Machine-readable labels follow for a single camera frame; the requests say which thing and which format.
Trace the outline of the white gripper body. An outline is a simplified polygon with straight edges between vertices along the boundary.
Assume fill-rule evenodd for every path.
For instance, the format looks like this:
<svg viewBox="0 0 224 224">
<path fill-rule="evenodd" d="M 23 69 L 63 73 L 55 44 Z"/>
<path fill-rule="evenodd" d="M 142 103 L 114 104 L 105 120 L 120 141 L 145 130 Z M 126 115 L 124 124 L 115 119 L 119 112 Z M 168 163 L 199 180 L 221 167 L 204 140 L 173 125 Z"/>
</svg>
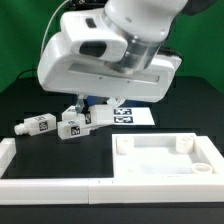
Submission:
<svg viewBox="0 0 224 224">
<path fill-rule="evenodd" d="M 38 81 L 46 91 L 157 102 L 172 83 L 182 60 L 157 54 L 148 68 L 119 73 L 103 62 L 73 54 L 62 32 L 48 42 L 38 65 Z"/>
</svg>

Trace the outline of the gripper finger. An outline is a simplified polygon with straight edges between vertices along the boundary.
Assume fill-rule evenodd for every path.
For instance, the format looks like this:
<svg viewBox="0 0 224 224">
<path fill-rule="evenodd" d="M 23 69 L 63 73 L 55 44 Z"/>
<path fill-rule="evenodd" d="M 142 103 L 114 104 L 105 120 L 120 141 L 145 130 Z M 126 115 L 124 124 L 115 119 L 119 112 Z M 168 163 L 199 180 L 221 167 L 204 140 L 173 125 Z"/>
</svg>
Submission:
<svg viewBox="0 0 224 224">
<path fill-rule="evenodd" d="M 77 96 L 77 101 L 75 104 L 75 111 L 77 114 L 80 114 L 84 107 L 85 107 L 85 100 L 86 100 L 86 96 L 85 95 L 78 95 Z"/>
<path fill-rule="evenodd" d="M 109 98 L 107 100 L 107 104 L 112 106 L 113 108 L 117 108 L 117 107 L 121 106 L 124 102 L 125 102 L 125 100 L 121 99 L 121 98 Z"/>
</svg>

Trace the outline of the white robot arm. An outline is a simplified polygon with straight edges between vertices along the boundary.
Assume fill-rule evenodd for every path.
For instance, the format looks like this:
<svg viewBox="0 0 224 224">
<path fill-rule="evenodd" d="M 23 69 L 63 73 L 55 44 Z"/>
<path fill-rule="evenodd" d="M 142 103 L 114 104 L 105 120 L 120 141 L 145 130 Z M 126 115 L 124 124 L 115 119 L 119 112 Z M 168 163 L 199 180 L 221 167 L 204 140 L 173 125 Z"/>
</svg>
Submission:
<svg viewBox="0 0 224 224">
<path fill-rule="evenodd" d="M 164 47 L 176 17 L 197 15 L 217 0 L 107 0 L 62 14 L 60 31 L 44 39 L 37 69 L 46 91 L 158 102 L 182 63 Z"/>
</svg>

